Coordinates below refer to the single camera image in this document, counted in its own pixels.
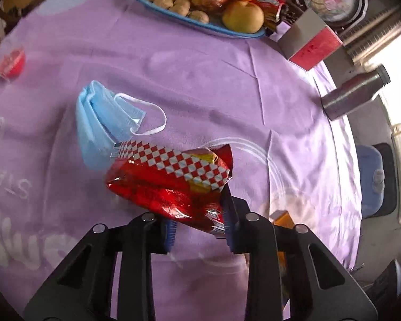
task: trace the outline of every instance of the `blue tray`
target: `blue tray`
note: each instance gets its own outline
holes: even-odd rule
[[[137,0],[137,1],[142,3],[147,8],[150,8],[151,10],[160,13],[164,17],[172,19],[174,22],[180,22],[191,28],[195,28],[197,30],[205,32],[206,34],[211,34],[221,37],[230,37],[230,38],[260,38],[265,34],[264,28],[261,28],[255,34],[244,34],[242,32],[234,32],[232,30],[226,29],[224,25],[217,20],[211,20],[208,24],[202,24],[197,20],[193,20],[187,17],[182,17],[181,15],[166,10],[165,8],[158,7],[148,0]]]

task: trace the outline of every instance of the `purple tablecloth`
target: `purple tablecloth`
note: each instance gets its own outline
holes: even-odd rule
[[[346,119],[330,124],[323,64],[304,72],[270,40],[214,37],[135,0],[48,0],[0,51],[22,44],[27,64],[0,79],[0,290],[18,312],[62,257],[98,222],[124,225],[142,209],[84,166],[78,93],[96,79],[154,102],[168,124],[146,141],[179,150],[229,142],[232,194],[265,216],[288,209],[346,266],[360,233],[357,159]],[[147,110],[140,131],[160,125]],[[158,320],[242,320],[242,256],[224,240],[179,225],[168,256],[153,257]]]

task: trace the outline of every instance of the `white and red box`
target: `white and red box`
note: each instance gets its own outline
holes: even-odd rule
[[[339,49],[343,42],[308,9],[278,40],[278,45],[288,60],[308,71]]]

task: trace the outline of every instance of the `checkered pattern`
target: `checkered pattern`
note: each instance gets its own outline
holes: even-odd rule
[[[155,166],[158,170],[165,169],[168,174],[174,174],[176,178],[184,177],[186,181],[192,180],[220,191],[226,184],[230,172],[229,169],[188,153],[143,141],[122,142],[117,159],[130,159],[135,163]]]

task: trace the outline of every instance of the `metal water bottle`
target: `metal water bottle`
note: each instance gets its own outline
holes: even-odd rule
[[[377,69],[359,74],[325,95],[322,107],[330,121],[334,121],[373,101],[390,77],[383,65]]]

